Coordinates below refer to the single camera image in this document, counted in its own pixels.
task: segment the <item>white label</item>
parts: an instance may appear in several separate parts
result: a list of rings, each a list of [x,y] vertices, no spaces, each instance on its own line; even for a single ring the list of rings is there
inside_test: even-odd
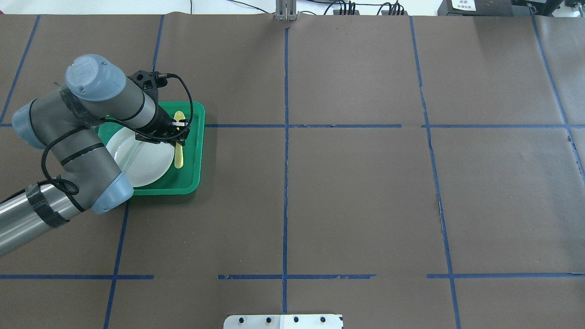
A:
[[[451,4],[454,9],[459,9],[460,11],[476,11],[474,0],[451,0]]]

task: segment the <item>white plate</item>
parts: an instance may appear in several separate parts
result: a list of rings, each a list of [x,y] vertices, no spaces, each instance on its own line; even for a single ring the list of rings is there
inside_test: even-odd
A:
[[[175,148],[168,143],[139,142],[128,128],[118,130],[106,148],[132,187],[148,185],[161,178],[171,166],[175,154]]]

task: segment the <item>cable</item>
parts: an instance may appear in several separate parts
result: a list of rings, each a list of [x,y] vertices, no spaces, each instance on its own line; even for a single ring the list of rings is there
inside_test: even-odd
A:
[[[389,2],[385,2],[382,4],[382,6],[380,6],[380,9],[378,9],[378,12],[376,13],[376,16],[378,16],[380,14],[380,12],[382,12],[382,9],[384,8],[384,6],[388,5],[390,8],[389,10],[392,10],[392,4]]]
[[[323,13],[323,15],[327,15],[327,11],[329,10],[329,8],[331,8],[332,5],[334,5],[338,2],[339,2],[339,12],[341,12],[341,4],[343,4],[343,6],[345,6],[345,1],[344,0],[335,0],[335,1],[331,2],[331,4],[329,4],[329,6],[327,6],[327,9]]]
[[[53,146],[57,145],[63,139],[65,139],[65,138],[73,135],[74,133],[78,133],[78,132],[80,132],[82,130],[86,130],[86,129],[87,129],[86,126],[82,126],[82,127],[77,128],[77,129],[73,129],[72,131],[67,132],[64,135],[61,135],[59,138],[57,138],[54,141],[52,141],[52,143],[49,144],[47,146],[47,148],[44,149],[43,156],[40,158],[40,169],[43,171],[44,178],[47,179],[46,182],[51,183],[59,191],[65,193],[65,194],[68,194],[70,196],[74,196],[77,193],[79,193],[79,188],[77,187],[77,185],[75,185],[70,180],[66,180],[66,179],[62,179],[62,178],[52,178],[51,177],[51,175],[49,174],[49,171],[47,170],[47,155],[49,155],[49,151],[53,148]],[[73,189],[72,190],[68,190],[67,187],[66,187],[66,184],[68,184],[69,186],[71,186]]]
[[[228,1],[229,1],[229,2],[236,2],[237,4],[242,4],[242,5],[244,5],[244,6],[248,6],[248,7],[250,7],[250,8],[258,9],[258,10],[259,10],[259,11],[261,11],[261,12],[265,12],[265,13],[271,13],[271,12],[267,12],[267,11],[265,11],[265,10],[264,10],[264,9],[262,9],[262,8],[258,8],[258,7],[256,7],[256,6],[249,5],[249,4],[245,4],[245,3],[243,3],[243,2],[239,2],[239,1],[236,1],[236,0],[228,0]]]
[[[185,88],[185,92],[187,92],[187,97],[189,98],[189,104],[191,106],[191,116],[189,117],[189,121],[187,121],[187,124],[186,124],[185,128],[182,131],[179,131],[175,135],[168,136],[168,137],[157,137],[157,136],[149,135],[149,134],[143,133],[141,131],[138,131],[138,129],[136,129],[136,128],[132,127],[132,126],[129,126],[126,122],[123,122],[123,121],[119,121],[119,120],[116,120],[116,119],[103,119],[102,121],[103,122],[113,122],[115,124],[119,124],[120,126],[124,126],[124,127],[128,128],[128,129],[130,129],[131,131],[137,133],[138,135],[140,135],[140,136],[142,136],[144,138],[159,140],[161,142],[163,142],[165,140],[170,140],[170,139],[174,139],[174,138],[180,137],[182,134],[184,134],[186,131],[188,131],[187,128],[191,126],[191,121],[193,121],[193,113],[194,113],[194,110],[193,110],[193,99],[191,98],[191,93],[189,92],[189,88],[187,88],[187,85],[185,84],[185,81],[183,81],[183,79],[181,79],[181,77],[178,76],[178,75],[176,75],[176,74],[173,74],[173,73],[159,74],[159,77],[161,77],[161,78],[175,78],[175,79],[178,79],[181,82],[181,84],[183,85],[183,88]]]
[[[37,184],[38,184],[39,186],[46,185],[46,184],[48,184],[48,183],[50,183],[48,180],[43,180],[43,181],[38,181],[38,182],[37,182]],[[11,195],[11,196],[7,197],[6,199],[4,199],[4,200],[0,201],[0,204],[2,204],[2,203],[4,203],[4,202],[6,202],[6,201],[8,201],[8,200],[11,200],[11,199],[15,198],[15,197],[17,197],[17,196],[21,195],[21,194],[22,194],[22,193],[24,193],[24,192],[25,192],[25,189],[22,189],[22,190],[20,190],[20,191],[16,192],[15,194],[13,194],[13,195]]]

